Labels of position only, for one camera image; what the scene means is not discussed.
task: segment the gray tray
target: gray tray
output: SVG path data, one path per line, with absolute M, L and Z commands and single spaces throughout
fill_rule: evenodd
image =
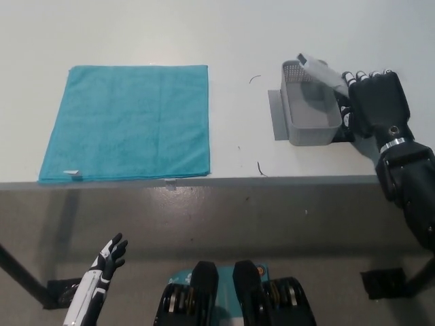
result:
M 293 145 L 331 143 L 342 123 L 334 91 L 305 73 L 297 60 L 283 63 L 281 100 Z

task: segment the towel tag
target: towel tag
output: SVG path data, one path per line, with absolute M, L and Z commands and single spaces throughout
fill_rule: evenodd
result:
M 164 185 L 165 185 L 166 189 L 169 190 L 170 192 L 176 190 L 177 189 L 177 186 L 175 184 L 176 180 L 177 179 L 165 179 Z
M 63 172 L 66 173 L 67 175 L 71 175 L 72 177 L 80 177 L 80 176 L 82 176 L 82 174 L 80 173 L 79 170 L 65 170 Z

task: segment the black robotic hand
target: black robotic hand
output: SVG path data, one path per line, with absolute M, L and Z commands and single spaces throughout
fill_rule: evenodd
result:
M 420 245 L 435 252 L 435 159 L 429 147 L 414 142 L 410 110 L 393 71 L 343 73 L 349 106 L 342 108 L 351 131 L 376 139 L 380 158 L 376 173 L 389 201 L 403 209 Z
M 413 140 L 409 130 L 410 112 L 399 78 L 393 71 L 373 72 L 370 77 L 358 71 L 356 77 L 343 73 L 349 87 L 350 129 L 363 138 L 375 136 L 379 151 L 390 142 Z

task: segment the gray floor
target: gray floor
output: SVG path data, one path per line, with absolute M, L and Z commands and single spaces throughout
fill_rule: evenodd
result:
M 429 258 L 374 185 L 0 192 L 0 239 L 40 280 L 81 276 L 117 232 L 129 240 L 99 325 L 152 325 L 168 277 L 199 259 L 266 262 L 295 276 L 319 325 L 435 325 L 435 289 L 369 301 L 360 272 Z M 0 271 L 0 325 L 62 325 Z

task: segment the black metal bracket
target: black metal bracket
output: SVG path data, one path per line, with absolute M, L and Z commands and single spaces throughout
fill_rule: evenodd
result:
M 371 270 L 361 276 L 370 300 L 415 297 L 435 279 L 435 257 L 408 281 L 402 268 Z
M 1 244 L 0 267 L 21 285 L 24 290 L 32 295 L 44 309 L 68 308 L 82 280 L 81 278 L 49 280 L 47 287 L 45 287 Z
M 75 291 L 77 290 L 81 278 L 70 278 L 68 280 L 49 280 L 47 282 L 47 291 L 56 301 L 55 307 L 44 306 L 44 309 L 65 309 L 73 301 Z

